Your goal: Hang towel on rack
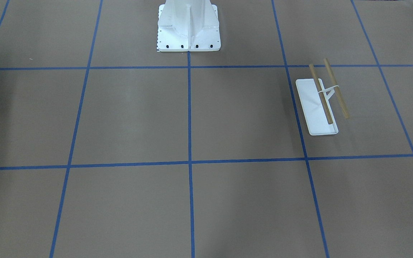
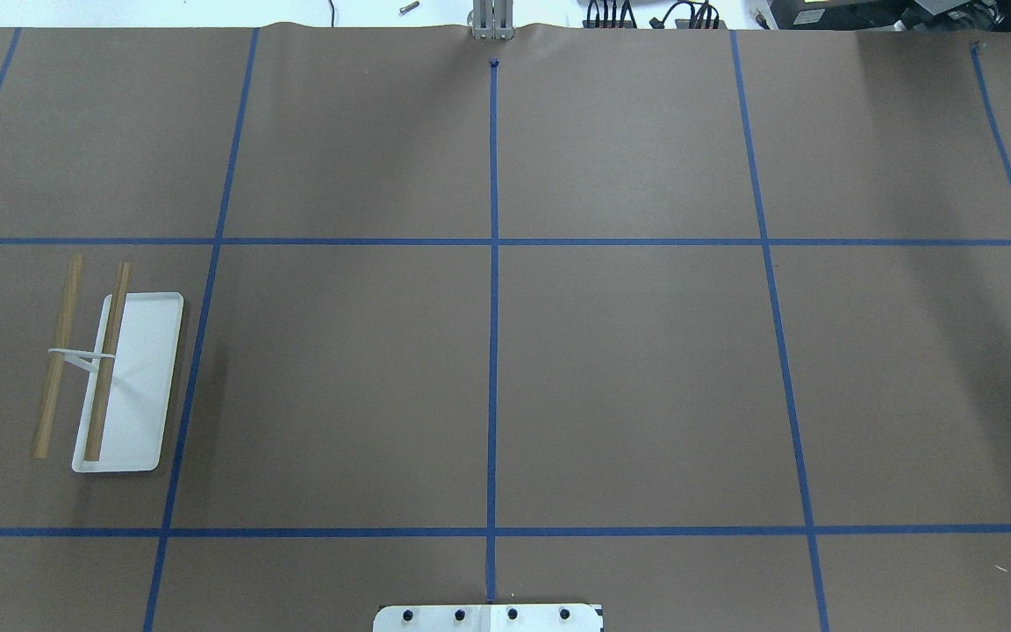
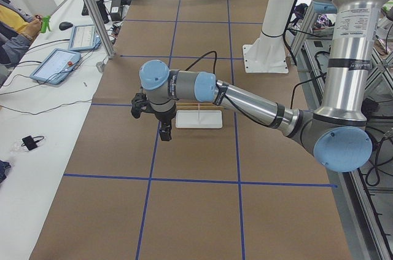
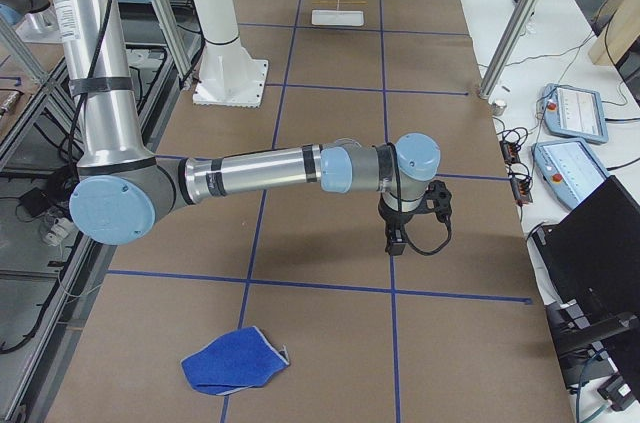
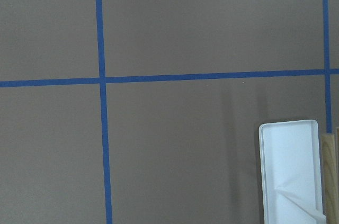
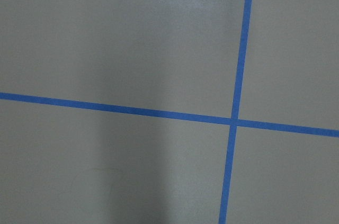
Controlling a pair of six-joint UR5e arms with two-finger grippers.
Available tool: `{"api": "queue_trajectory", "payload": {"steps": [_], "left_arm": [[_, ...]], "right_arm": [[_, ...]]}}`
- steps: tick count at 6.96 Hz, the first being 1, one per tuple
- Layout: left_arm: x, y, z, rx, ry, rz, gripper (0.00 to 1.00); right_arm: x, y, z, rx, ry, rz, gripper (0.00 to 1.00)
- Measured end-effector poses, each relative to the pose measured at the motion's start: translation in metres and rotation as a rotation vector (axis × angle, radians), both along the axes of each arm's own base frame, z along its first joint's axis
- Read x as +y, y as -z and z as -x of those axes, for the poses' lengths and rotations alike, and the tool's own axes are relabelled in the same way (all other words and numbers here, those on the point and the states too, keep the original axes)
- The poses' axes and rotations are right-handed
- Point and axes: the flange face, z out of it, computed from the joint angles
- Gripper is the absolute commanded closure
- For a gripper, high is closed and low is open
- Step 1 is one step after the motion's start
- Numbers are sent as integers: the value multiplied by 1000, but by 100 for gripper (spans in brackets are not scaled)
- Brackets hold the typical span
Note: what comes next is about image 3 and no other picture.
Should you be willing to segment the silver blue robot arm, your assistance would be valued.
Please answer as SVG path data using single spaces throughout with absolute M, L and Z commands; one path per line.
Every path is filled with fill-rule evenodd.
M 371 55 L 378 17 L 388 0 L 314 0 L 337 13 L 322 103 L 315 111 L 289 109 L 219 81 L 206 72 L 171 70 L 151 60 L 139 70 L 141 91 L 131 113 L 152 113 L 161 122 L 160 138 L 171 139 L 177 100 L 211 102 L 240 112 L 255 123 L 280 130 L 302 145 L 326 168 L 353 171 L 372 153 L 361 107 L 372 68 Z

